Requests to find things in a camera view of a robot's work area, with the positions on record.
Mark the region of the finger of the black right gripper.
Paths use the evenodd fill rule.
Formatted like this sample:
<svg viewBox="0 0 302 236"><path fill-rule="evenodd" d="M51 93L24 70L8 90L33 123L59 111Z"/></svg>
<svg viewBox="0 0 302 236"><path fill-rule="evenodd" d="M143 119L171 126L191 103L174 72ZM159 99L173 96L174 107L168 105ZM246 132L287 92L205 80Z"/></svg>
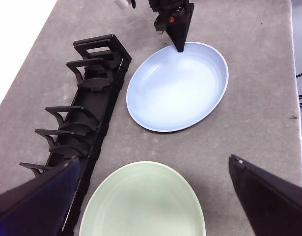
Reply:
<svg viewBox="0 0 302 236"><path fill-rule="evenodd" d="M168 14L166 33L178 52L184 50L193 10L194 3L185 2L184 5L171 10Z"/></svg>

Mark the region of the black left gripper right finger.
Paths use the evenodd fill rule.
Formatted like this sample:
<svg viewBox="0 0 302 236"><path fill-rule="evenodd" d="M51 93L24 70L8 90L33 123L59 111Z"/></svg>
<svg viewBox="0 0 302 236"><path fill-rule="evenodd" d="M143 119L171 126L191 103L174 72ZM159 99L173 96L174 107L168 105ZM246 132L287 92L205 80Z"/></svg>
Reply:
<svg viewBox="0 0 302 236"><path fill-rule="evenodd" d="M302 236L302 188L236 155L229 157L228 167L257 236Z"/></svg>

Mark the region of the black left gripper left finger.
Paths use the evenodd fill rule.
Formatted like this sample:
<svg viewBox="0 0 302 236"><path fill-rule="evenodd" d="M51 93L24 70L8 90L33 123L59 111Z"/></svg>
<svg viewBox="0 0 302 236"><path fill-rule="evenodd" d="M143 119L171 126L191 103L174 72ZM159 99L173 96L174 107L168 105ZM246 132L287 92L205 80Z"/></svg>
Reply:
<svg viewBox="0 0 302 236"><path fill-rule="evenodd" d="M0 236L55 236L79 181L80 163L68 159L0 194Z"/></svg>

